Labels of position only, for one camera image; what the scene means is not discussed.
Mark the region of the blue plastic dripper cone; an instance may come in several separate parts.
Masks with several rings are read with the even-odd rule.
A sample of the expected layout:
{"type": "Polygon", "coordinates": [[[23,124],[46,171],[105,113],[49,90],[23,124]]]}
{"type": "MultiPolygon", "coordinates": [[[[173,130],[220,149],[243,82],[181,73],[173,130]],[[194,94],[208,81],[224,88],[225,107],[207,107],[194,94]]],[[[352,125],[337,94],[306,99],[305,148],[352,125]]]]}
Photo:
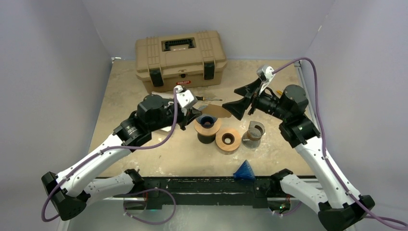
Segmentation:
{"type": "Polygon", "coordinates": [[[201,115],[196,118],[197,123],[205,129],[212,128],[217,120],[217,117],[211,115],[201,115]]]}

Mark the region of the brown paper coffee filter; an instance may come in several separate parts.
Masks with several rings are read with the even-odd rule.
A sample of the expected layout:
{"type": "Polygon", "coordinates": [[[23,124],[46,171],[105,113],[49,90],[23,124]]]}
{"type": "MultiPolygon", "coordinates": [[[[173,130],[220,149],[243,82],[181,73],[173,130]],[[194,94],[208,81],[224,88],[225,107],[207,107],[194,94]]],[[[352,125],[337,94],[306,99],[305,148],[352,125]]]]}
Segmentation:
{"type": "Polygon", "coordinates": [[[219,105],[209,104],[199,108],[202,114],[210,115],[217,118],[230,118],[232,114],[219,105]]]}

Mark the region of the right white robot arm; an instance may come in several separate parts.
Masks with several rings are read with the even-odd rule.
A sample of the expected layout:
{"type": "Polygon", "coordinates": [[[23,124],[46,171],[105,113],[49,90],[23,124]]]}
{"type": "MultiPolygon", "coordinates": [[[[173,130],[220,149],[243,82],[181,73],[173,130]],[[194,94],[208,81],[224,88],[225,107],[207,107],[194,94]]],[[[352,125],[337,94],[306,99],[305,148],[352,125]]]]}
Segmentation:
{"type": "Polygon", "coordinates": [[[312,210],[328,231],[343,231],[362,220],[375,202],[369,195],[360,192],[347,180],[323,147],[322,135],[315,124],[306,116],[308,99],[304,89],[288,85],[281,96],[261,90],[261,81],[256,80],[237,88],[241,95],[238,101],[222,106],[235,118],[251,115],[259,110],[281,120],[282,137],[306,161],[321,184],[318,190],[291,171],[284,169],[271,177],[270,189],[274,195],[292,195],[312,210]]]}

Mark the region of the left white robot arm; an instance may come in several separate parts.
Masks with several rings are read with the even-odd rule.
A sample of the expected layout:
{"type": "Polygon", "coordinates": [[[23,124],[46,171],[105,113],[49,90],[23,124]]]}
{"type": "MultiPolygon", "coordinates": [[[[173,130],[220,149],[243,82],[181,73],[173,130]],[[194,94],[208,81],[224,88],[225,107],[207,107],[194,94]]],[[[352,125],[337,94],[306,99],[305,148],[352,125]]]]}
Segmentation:
{"type": "Polygon", "coordinates": [[[59,173],[41,178],[47,193],[44,208],[52,203],[63,221],[79,215],[87,206],[117,195],[146,194],[144,179],[135,169],[101,179],[100,174],[136,150],[148,150],[152,133],[165,127],[181,129],[201,115],[194,108],[197,98],[190,92],[174,93],[172,99],[157,94],[144,97],[127,119],[94,151],[59,173]]]}

